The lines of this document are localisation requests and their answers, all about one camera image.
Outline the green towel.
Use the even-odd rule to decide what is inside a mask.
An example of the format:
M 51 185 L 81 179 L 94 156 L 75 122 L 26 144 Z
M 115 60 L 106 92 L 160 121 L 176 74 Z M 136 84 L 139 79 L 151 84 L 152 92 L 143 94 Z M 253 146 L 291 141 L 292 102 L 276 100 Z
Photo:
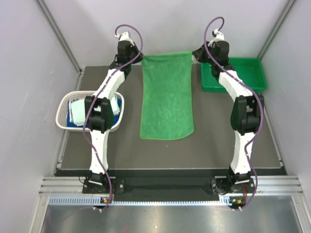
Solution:
M 178 140 L 194 132 L 189 51 L 145 55 L 140 138 Z

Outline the white towel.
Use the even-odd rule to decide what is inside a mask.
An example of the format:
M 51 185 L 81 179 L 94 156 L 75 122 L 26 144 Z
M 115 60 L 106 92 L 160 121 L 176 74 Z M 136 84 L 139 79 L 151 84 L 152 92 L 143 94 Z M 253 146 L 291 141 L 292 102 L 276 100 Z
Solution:
M 114 114 L 113 125 L 117 123 L 121 113 L 121 99 L 116 95 L 111 101 L 111 106 Z M 82 127 L 85 122 L 85 105 L 83 99 L 68 101 L 68 119 L 67 126 Z

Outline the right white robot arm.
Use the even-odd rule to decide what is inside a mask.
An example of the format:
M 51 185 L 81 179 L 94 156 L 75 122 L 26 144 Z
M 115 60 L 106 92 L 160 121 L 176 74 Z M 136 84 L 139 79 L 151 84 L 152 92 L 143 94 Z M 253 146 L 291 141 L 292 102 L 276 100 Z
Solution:
M 217 186 L 238 192 L 251 181 L 250 158 L 254 138 L 263 125 L 264 99 L 238 77 L 236 69 L 229 62 L 228 42 L 207 41 L 192 54 L 198 62 L 210 64 L 212 76 L 233 100 L 230 125 L 235 133 L 234 155 L 225 184 L 217 183 Z

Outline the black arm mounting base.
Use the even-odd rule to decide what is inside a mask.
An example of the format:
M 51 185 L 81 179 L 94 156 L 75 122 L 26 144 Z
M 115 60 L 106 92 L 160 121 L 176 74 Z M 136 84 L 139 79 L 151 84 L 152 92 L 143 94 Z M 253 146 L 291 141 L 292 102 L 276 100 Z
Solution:
M 110 170 L 112 190 L 103 191 L 85 185 L 84 194 L 113 194 L 115 201 L 207 201 L 218 200 L 220 195 L 246 196 L 255 189 L 253 178 L 235 191 L 219 189 L 217 183 L 226 182 L 228 169 L 147 169 Z

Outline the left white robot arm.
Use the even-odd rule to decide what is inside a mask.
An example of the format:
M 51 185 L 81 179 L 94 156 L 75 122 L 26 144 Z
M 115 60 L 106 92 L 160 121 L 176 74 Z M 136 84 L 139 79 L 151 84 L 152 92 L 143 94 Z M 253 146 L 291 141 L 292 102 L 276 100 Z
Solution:
M 107 141 L 114 123 L 111 101 L 119 86 L 130 73 L 131 65 L 142 59 L 143 55 L 134 42 L 120 41 L 115 59 L 109 66 L 103 83 L 93 95 L 86 96 L 84 100 L 86 119 L 83 136 L 86 136 L 85 129 L 88 126 L 91 139 L 88 139 L 87 142 L 92 150 L 91 165 L 85 185 L 90 184 L 102 193 L 112 190 L 107 172 Z

